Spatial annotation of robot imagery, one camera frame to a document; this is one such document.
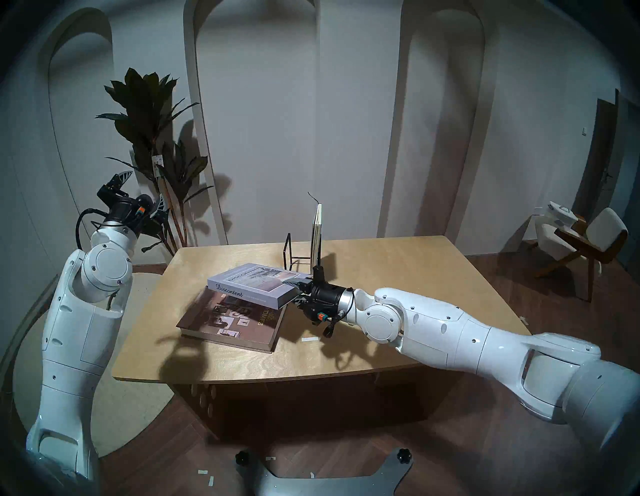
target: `brown book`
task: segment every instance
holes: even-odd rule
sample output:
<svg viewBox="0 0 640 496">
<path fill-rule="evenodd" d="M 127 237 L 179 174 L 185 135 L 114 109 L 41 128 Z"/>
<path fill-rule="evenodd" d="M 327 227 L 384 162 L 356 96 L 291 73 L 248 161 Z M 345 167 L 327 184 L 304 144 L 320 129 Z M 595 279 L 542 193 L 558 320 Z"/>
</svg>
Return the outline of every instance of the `brown book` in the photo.
<svg viewBox="0 0 640 496">
<path fill-rule="evenodd" d="M 187 336 L 271 353 L 284 310 L 285 307 L 273 310 L 205 287 L 176 327 Z"/>
</svg>

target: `dark green plant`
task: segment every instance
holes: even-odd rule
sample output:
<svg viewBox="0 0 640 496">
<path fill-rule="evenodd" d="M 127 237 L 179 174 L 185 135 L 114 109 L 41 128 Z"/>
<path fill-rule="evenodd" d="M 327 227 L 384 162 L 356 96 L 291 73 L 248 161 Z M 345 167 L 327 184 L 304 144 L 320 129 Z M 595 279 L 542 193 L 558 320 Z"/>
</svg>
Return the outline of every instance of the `dark green plant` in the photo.
<svg viewBox="0 0 640 496">
<path fill-rule="evenodd" d="M 153 183 L 158 195 L 160 194 L 160 189 L 152 164 L 152 156 L 158 155 L 158 138 L 162 131 L 182 112 L 194 105 L 198 105 L 198 103 L 192 103 L 174 114 L 173 112 L 177 106 L 184 101 L 184 99 L 182 99 L 171 109 L 167 109 L 167 103 L 171 99 L 173 89 L 177 82 L 177 79 L 169 78 L 170 74 L 167 74 L 162 79 L 159 79 L 155 72 L 141 77 L 134 69 L 129 68 L 124 77 L 124 83 L 121 81 L 112 81 L 112 86 L 104 87 L 111 98 L 126 110 L 126 114 L 106 113 L 96 116 L 98 119 L 112 120 L 116 131 L 131 143 L 135 165 L 114 157 L 107 158 L 117 160 L 138 170 Z M 176 229 L 178 229 L 180 241 L 183 246 L 186 246 L 186 240 L 182 239 L 180 226 L 173 211 L 170 195 L 167 198 L 167 202 L 171 210 L 173 222 L 176 225 Z M 168 225 L 168 234 L 174 249 L 177 250 L 170 225 Z"/>
<path fill-rule="evenodd" d="M 187 223 L 184 217 L 184 204 L 194 196 L 210 188 L 210 186 L 201 188 L 193 195 L 187 197 L 193 181 L 197 180 L 200 173 L 205 170 L 208 159 L 207 157 L 196 155 L 187 162 L 186 148 L 182 140 L 174 143 L 173 147 L 170 146 L 169 143 L 164 143 L 162 147 L 162 157 L 164 166 L 160 166 L 159 168 L 178 200 L 180 216 L 182 217 L 182 228 L 184 230 L 183 246 L 187 246 Z"/>
</svg>

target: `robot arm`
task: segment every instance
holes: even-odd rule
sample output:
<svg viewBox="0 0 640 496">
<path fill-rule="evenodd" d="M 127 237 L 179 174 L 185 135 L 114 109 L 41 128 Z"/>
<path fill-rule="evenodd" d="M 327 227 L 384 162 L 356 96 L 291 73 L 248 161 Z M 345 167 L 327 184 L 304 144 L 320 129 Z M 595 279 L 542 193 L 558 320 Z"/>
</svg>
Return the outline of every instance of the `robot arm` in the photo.
<svg viewBox="0 0 640 496">
<path fill-rule="evenodd" d="M 153 204 L 147 195 L 129 198 L 120 190 L 130 175 L 115 175 L 101 187 L 109 214 L 93 233 L 91 250 L 74 251 L 64 265 L 42 335 L 40 409 L 26 444 L 89 481 L 98 477 L 93 395 L 129 298 L 133 250 L 141 232 L 157 232 L 167 217 L 162 197 Z M 94 305 L 106 298 L 107 310 Z"/>
<path fill-rule="evenodd" d="M 600 449 L 640 398 L 640 375 L 600 360 L 600 348 L 573 337 L 523 336 L 488 326 L 444 301 L 393 288 L 373 296 L 314 280 L 298 284 L 295 303 L 314 323 L 358 326 L 378 343 L 414 360 L 495 379 L 533 415 L 569 423 L 580 439 Z"/>
</svg>

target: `book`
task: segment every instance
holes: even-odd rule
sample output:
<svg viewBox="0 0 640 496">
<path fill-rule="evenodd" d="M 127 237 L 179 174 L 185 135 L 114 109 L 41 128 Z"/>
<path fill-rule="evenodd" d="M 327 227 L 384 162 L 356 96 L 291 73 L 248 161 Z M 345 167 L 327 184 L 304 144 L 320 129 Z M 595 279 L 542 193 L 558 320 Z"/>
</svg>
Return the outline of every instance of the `book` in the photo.
<svg viewBox="0 0 640 496">
<path fill-rule="evenodd" d="M 207 286 L 176 324 L 183 335 L 271 353 L 284 308 L 273 310 Z"/>
<path fill-rule="evenodd" d="M 241 300 L 275 310 L 282 308 L 300 294 L 300 290 L 285 281 L 308 280 L 308 274 L 275 269 L 258 264 L 244 264 L 207 279 L 209 289 L 225 292 Z"/>
<path fill-rule="evenodd" d="M 311 230 L 311 273 L 316 265 L 320 265 L 320 249 L 322 241 L 322 204 L 316 207 L 316 218 Z"/>
</svg>

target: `chair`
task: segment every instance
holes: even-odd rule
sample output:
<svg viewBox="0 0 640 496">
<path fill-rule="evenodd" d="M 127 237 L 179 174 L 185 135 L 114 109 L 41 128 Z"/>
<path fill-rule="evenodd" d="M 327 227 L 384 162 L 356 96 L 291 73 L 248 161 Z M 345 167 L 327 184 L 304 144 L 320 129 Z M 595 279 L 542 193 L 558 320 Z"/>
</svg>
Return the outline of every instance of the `chair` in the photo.
<svg viewBox="0 0 640 496">
<path fill-rule="evenodd" d="M 573 224 L 572 229 L 556 227 L 544 216 L 536 218 L 536 234 L 539 246 L 556 261 L 540 270 L 535 277 L 543 277 L 551 271 L 566 266 L 573 273 L 576 295 L 591 301 L 593 281 L 602 273 L 602 265 L 608 264 L 618 254 L 627 240 L 628 231 L 620 217 L 610 208 L 605 208 L 588 226 L 583 218 Z M 586 291 L 581 282 L 588 273 Z"/>
</svg>

